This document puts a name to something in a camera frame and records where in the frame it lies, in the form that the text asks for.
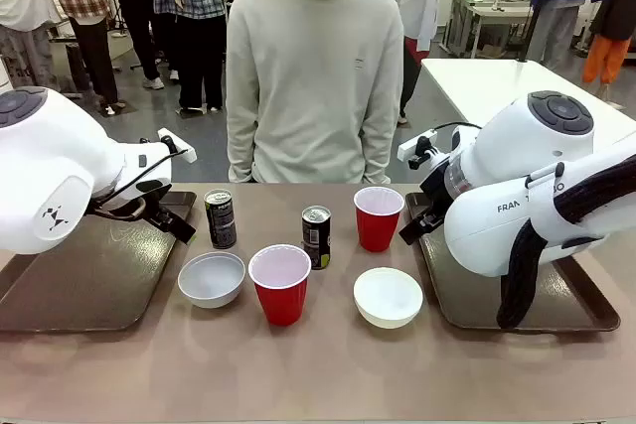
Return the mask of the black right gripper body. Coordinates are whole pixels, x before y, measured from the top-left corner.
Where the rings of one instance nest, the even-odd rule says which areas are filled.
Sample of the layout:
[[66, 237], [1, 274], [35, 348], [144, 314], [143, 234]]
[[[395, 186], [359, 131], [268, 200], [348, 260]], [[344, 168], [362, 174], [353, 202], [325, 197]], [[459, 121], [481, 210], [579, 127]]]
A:
[[428, 207], [423, 213], [424, 222], [430, 226], [440, 226], [450, 207], [450, 195], [443, 178], [426, 178], [420, 185], [428, 199]]

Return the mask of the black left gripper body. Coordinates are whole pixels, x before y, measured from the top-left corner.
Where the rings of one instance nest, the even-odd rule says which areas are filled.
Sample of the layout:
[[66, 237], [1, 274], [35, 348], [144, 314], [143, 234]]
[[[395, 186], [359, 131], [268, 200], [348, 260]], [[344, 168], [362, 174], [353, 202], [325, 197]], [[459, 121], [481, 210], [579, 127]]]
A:
[[159, 230], [170, 230], [176, 216], [161, 203], [164, 196], [164, 193], [148, 193], [142, 196], [144, 210], [141, 218]]

